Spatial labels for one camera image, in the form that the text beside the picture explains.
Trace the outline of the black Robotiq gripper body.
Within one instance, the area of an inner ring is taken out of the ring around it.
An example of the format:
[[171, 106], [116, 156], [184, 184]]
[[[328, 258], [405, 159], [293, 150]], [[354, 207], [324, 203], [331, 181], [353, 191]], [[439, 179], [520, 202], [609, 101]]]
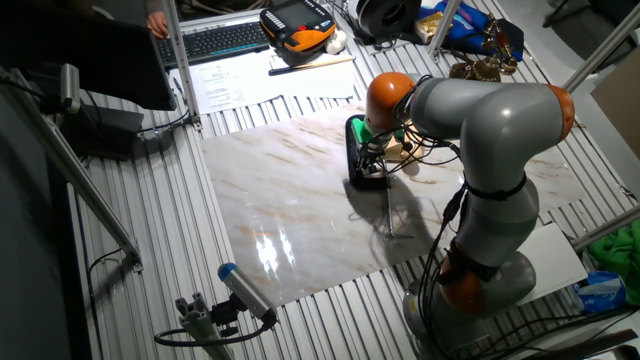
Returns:
[[377, 145], [360, 145], [357, 150], [356, 174], [360, 176], [383, 176], [385, 152]]

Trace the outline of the person's bare hand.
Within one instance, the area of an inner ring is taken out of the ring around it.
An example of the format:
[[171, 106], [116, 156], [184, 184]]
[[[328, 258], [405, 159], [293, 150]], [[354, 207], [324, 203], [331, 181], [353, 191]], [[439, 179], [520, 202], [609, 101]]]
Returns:
[[165, 39], [169, 35], [165, 14], [157, 11], [147, 16], [147, 27], [156, 39]]

